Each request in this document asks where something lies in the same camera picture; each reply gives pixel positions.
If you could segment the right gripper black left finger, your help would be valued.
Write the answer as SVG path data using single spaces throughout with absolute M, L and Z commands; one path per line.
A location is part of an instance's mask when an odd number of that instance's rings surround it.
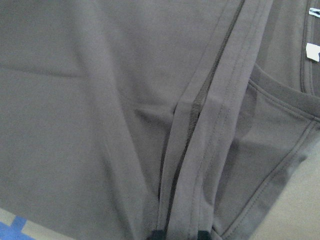
M 165 240 L 166 232 L 164 230 L 152 230 L 147 240 Z

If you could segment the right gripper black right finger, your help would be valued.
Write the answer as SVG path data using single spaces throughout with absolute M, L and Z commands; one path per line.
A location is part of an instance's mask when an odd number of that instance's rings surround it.
M 197 240 L 212 240 L 211 233 L 206 230 L 199 230 L 197 232 Z

